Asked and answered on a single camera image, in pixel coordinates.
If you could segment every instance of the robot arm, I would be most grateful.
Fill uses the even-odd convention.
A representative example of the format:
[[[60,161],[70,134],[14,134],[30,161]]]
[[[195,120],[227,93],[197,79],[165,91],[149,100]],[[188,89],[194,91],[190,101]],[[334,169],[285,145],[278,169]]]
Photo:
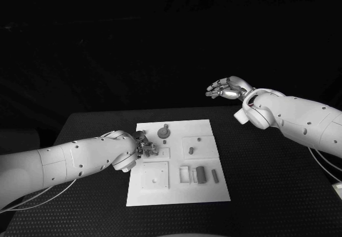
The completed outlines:
[[[207,90],[213,98],[243,101],[234,115],[242,124],[252,121],[260,129],[276,127],[291,140],[342,158],[342,111],[279,91],[256,89],[236,76],[219,80]]]
[[[2,155],[0,209],[30,193],[83,178],[110,165],[116,170],[129,172],[136,166],[142,149],[141,140],[125,131],[116,131],[106,137]]]

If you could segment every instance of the white platform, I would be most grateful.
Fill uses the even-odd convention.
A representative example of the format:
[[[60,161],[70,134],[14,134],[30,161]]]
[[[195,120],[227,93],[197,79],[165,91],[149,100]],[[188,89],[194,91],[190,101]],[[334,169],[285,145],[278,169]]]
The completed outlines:
[[[169,125],[171,136],[161,139],[159,129]],[[138,131],[146,130],[146,136],[158,148],[158,156],[138,160],[131,171],[128,206],[161,205],[194,202],[230,201],[227,181],[221,167],[220,153],[208,119],[139,123]],[[190,182],[181,183],[187,168]],[[197,167],[206,167],[207,183],[194,182]],[[213,169],[220,182],[216,184]]]

